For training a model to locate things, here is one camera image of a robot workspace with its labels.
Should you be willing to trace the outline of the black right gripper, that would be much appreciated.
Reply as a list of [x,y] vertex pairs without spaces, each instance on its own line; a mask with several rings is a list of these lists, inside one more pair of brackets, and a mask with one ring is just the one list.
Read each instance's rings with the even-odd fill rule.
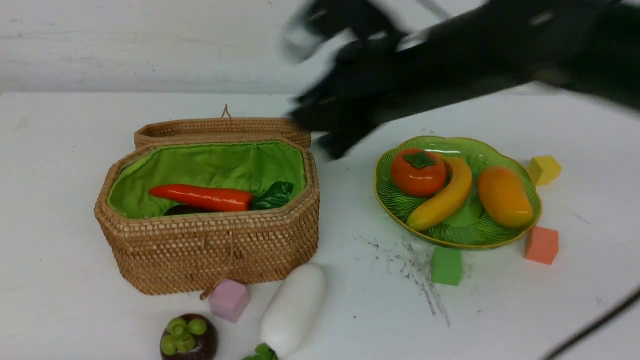
[[310,59],[343,31],[354,40],[334,55],[327,74],[295,98],[290,118],[338,160],[378,126],[416,113],[416,100],[398,93],[397,49],[410,31],[371,0],[309,0],[292,16],[282,36],[297,62]]

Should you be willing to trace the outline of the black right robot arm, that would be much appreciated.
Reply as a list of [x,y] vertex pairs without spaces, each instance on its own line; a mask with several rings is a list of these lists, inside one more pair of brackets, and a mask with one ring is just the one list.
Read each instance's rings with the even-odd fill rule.
[[373,1],[309,0],[286,25],[290,57],[354,41],[288,116],[339,159],[384,123],[531,82],[638,110],[639,18],[622,0],[487,0],[411,34]]

